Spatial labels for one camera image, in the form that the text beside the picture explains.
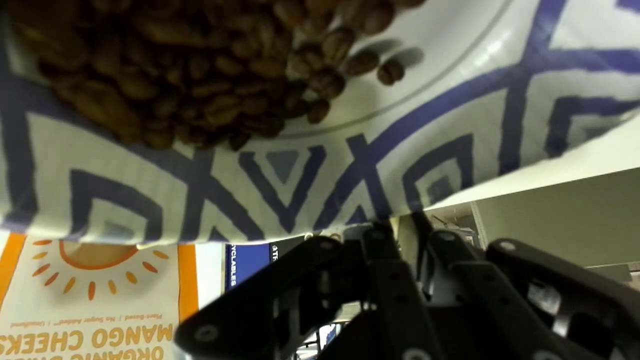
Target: orange sun graphic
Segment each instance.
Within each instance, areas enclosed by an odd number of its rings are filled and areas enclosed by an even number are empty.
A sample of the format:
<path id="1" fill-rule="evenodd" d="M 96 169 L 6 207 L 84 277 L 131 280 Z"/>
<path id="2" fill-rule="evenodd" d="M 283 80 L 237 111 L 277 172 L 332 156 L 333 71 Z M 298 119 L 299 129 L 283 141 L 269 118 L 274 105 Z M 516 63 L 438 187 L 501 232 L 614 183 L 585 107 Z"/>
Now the orange sun graphic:
<path id="1" fill-rule="evenodd" d="M 37 247 L 42 247 L 41 252 L 35 254 L 32 259 L 41 260 L 47 257 L 49 251 L 48 247 L 52 246 L 54 242 L 52 240 L 38 240 L 34 241 L 33 245 Z M 64 241 L 58 241 L 58 250 L 60 252 L 60 257 L 70 266 L 81 270 L 102 270 L 111 268 L 118 264 L 123 263 L 138 252 L 135 246 L 123 246 L 123 245 L 107 245 L 107 244 L 92 244 L 92 243 L 65 243 Z M 161 260 L 169 259 L 169 255 L 164 252 L 154 250 L 153 255 L 156 258 Z M 151 273 L 157 274 L 158 269 L 148 261 L 141 262 L 142 267 Z M 51 267 L 50 263 L 46 263 L 38 268 L 38 270 L 34 271 L 31 275 L 32 277 L 39 276 L 47 272 L 47 270 Z M 49 278 L 45 281 L 44 286 L 51 285 L 58 276 L 59 272 L 54 272 Z M 137 284 L 138 278 L 136 275 L 127 271 L 124 273 L 124 279 L 126 279 L 131 284 Z M 76 285 L 76 277 L 72 276 L 67 280 L 67 284 L 62 291 L 63 294 L 68 293 L 71 289 Z M 96 293 L 96 282 L 90 281 L 87 287 L 87 296 L 89 300 L 93 300 Z M 118 292 L 118 288 L 116 286 L 116 281 L 108 280 L 106 284 L 109 292 L 111 294 L 116 294 Z"/>

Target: blue and white patterned bowl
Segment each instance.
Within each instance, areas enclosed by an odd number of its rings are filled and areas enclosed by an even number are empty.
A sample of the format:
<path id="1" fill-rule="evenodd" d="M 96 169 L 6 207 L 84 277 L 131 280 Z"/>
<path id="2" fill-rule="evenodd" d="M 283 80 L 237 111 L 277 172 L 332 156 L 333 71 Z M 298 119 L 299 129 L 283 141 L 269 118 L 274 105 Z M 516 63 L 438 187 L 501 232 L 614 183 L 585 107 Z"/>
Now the blue and white patterned bowl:
<path id="1" fill-rule="evenodd" d="M 322 124 L 240 153 L 115 143 L 2 31 L 1 227 L 49 238 L 240 243 L 402 215 L 640 106 L 640 0 L 429 0 L 354 48 L 413 56 L 402 82 L 354 80 Z"/>

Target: pile of coffee beans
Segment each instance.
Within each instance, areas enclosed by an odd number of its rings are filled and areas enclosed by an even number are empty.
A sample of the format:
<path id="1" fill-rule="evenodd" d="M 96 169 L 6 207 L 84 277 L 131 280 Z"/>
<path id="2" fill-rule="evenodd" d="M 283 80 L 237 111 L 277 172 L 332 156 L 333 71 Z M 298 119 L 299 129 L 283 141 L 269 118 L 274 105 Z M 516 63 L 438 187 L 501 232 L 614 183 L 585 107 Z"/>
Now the pile of coffee beans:
<path id="1" fill-rule="evenodd" d="M 348 78 L 397 60 L 349 57 L 425 0 L 7 0 L 13 32 L 58 97 L 123 143 L 240 149 L 289 119 L 321 122 Z"/>

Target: screw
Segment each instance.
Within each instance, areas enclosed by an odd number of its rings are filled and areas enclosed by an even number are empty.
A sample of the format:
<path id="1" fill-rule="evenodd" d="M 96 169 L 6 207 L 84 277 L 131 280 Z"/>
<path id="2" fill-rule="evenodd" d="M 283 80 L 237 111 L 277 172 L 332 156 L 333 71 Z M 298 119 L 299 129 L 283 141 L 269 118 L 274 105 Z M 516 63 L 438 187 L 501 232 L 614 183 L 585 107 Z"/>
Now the screw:
<path id="1" fill-rule="evenodd" d="M 403 352 L 402 360 L 431 360 L 431 356 L 421 348 L 408 348 Z"/>
<path id="2" fill-rule="evenodd" d="M 456 235 L 450 233 L 449 231 L 440 231 L 440 238 L 447 241 L 453 241 L 456 239 Z"/>
<path id="3" fill-rule="evenodd" d="M 551 351 L 538 350 L 533 354 L 533 360 L 562 360 L 562 357 L 559 357 Z"/>
<path id="4" fill-rule="evenodd" d="M 333 250 L 333 242 L 329 240 L 320 241 L 320 249 Z"/>
<path id="5" fill-rule="evenodd" d="M 508 241 L 503 241 L 500 243 L 500 247 L 503 248 L 504 250 L 507 251 L 514 251 L 516 249 L 516 245 L 513 245 L 512 243 L 508 242 Z"/>
<path id="6" fill-rule="evenodd" d="M 193 337 L 202 343 L 208 343 L 210 341 L 214 341 L 218 337 L 218 328 L 209 324 L 203 325 L 196 330 L 196 333 Z"/>
<path id="7" fill-rule="evenodd" d="M 386 236 L 380 230 L 373 230 L 371 231 L 371 238 L 373 238 L 373 240 L 384 240 Z"/>

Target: snack package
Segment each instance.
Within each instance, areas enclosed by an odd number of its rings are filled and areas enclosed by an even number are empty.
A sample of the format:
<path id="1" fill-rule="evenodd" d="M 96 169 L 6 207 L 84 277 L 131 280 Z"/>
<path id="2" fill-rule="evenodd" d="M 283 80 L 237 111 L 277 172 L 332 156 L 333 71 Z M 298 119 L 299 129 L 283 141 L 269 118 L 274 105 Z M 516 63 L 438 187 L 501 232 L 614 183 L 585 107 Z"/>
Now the snack package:
<path id="1" fill-rule="evenodd" d="M 2 359 L 175 359 L 176 326 L 198 309 L 193 245 L 11 234 L 0 268 Z"/>

